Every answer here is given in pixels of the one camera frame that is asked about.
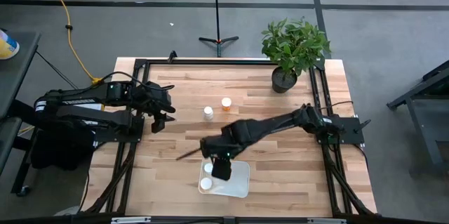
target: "butcher block tabletop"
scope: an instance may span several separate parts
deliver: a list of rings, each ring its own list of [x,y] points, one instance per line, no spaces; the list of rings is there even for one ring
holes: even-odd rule
[[[117,58],[115,71],[132,74],[135,59]],[[326,60],[325,67],[332,103],[351,100],[343,62]],[[273,65],[151,65],[150,81],[161,86],[175,85],[169,93],[176,108],[176,113],[170,116],[176,120],[167,122],[164,130],[154,134],[153,119],[145,119],[126,215],[331,217],[321,147],[313,135],[301,128],[267,136],[236,158],[250,165],[249,194],[245,198],[204,195],[198,191],[201,153],[175,161],[181,154],[198,148],[202,137],[220,134],[220,128],[237,119],[266,119],[292,112],[303,103],[314,104],[308,72],[298,77],[293,88],[279,94],[272,91],[274,68]],[[318,73],[316,76],[324,104]],[[116,74],[113,80],[129,79]],[[232,99],[230,111],[221,108],[224,97]],[[206,106],[213,108],[212,121],[203,118]],[[351,103],[336,105],[333,111],[341,117],[354,115]],[[117,146],[106,143],[94,153],[84,209],[109,183]],[[341,151],[348,183],[362,202],[376,212],[363,155],[352,145],[342,145]],[[121,186],[122,183],[116,202],[121,196]],[[343,209],[340,186],[336,190]]]

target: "potted plant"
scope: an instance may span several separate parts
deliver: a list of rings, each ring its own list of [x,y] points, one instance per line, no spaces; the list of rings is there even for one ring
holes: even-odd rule
[[[294,87],[303,70],[308,70],[317,60],[324,60],[323,51],[330,52],[330,41],[324,32],[303,19],[271,22],[268,30],[262,32],[265,35],[262,53],[278,65],[272,74],[272,88],[277,93]]]

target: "gray floor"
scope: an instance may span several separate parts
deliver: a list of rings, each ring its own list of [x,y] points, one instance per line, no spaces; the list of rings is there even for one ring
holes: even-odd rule
[[[122,0],[212,2],[213,0]],[[313,0],[221,0],[223,2],[311,3]],[[448,0],[322,0],[325,4],[447,5]],[[214,57],[215,49],[197,37],[215,37],[212,8],[70,7],[73,42],[86,67],[97,77],[113,70],[117,56]],[[260,32],[271,20],[305,16],[313,10],[220,10],[222,37],[240,40],[223,50],[224,57],[263,57]],[[333,58],[344,60],[356,113],[372,119],[364,130],[370,178],[379,213],[419,220],[449,221],[446,178],[411,178],[408,169],[425,156],[405,107],[391,112],[385,104],[417,83],[427,71],[446,61],[449,12],[324,11]],[[70,53],[65,14],[57,6],[0,6],[0,27],[42,33],[39,50],[78,86],[89,80]],[[19,92],[32,103],[50,88],[68,85],[36,57]],[[26,198],[9,195],[20,153],[14,152],[0,177],[0,218],[47,216],[77,205],[87,165],[75,172],[33,171],[34,191]]]

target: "green leaves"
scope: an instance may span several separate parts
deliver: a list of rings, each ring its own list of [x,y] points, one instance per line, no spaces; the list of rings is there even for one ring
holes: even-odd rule
[[[262,53],[272,62],[282,67],[286,74],[295,72],[301,74],[302,70],[309,69],[317,58],[323,58],[322,52],[330,52],[330,41],[326,34],[304,21],[284,19],[278,23],[268,24],[268,30],[261,33]]]

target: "light stand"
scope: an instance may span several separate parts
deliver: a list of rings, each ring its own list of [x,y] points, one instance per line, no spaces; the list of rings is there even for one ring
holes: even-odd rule
[[[222,45],[226,41],[236,41],[239,39],[239,37],[230,37],[226,39],[220,39],[220,19],[218,18],[218,0],[215,0],[215,12],[216,12],[216,18],[217,18],[217,39],[209,39],[209,38],[203,38],[199,37],[200,41],[209,41],[214,43],[217,46],[217,57],[222,57]]]

